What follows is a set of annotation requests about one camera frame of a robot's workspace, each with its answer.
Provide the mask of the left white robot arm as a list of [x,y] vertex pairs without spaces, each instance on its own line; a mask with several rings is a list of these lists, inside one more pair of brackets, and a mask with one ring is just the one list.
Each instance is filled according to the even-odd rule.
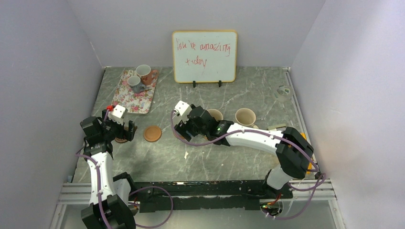
[[125,126],[127,112],[120,105],[111,105],[101,117],[91,116],[80,123],[85,134],[80,156],[87,162],[91,175],[89,205],[81,211],[82,222],[88,229],[136,228],[128,201],[136,196],[137,188],[128,173],[112,175],[112,142],[132,141],[137,129],[132,121]]

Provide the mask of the light wooden coaster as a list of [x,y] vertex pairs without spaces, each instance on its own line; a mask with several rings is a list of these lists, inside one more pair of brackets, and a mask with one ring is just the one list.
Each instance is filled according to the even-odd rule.
[[161,138],[162,130],[156,125],[148,126],[144,132],[143,137],[148,142],[156,142]]

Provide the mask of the cream coral pattern mug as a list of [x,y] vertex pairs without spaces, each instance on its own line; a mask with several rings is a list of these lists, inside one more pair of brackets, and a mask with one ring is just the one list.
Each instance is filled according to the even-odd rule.
[[217,109],[208,109],[207,112],[216,120],[221,121],[224,119],[223,114]]

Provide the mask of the cream seahorse mug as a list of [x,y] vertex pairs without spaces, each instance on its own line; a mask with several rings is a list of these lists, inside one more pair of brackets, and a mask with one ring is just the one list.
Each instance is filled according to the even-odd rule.
[[249,108],[240,108],[235,113],[235,120],[238,124],[258,129],[255,124],[256,114]]

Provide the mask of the dark walnut wooden coaster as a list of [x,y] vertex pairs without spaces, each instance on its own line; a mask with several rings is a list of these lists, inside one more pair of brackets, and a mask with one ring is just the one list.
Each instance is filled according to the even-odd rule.
[[123,127],[123,130],[114,139],[117,143],[125,143],[128,141],[128,127]]

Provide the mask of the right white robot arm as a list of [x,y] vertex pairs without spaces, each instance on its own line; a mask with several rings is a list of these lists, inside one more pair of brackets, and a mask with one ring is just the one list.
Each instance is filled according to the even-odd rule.
[[275,155],[279,164],[271,169],[263,184],[263,193],[274,198],[293,179],[304,179],[307,172],[317,172],[312,160],[313,147],[293,128],[282,131],[261,130],[233,121],[215,120],[201,106],[188,105],[180,101],[170,114],[171,128],[176,138],[193,145],[191,139],[202,135],[205,145],[243,146]]

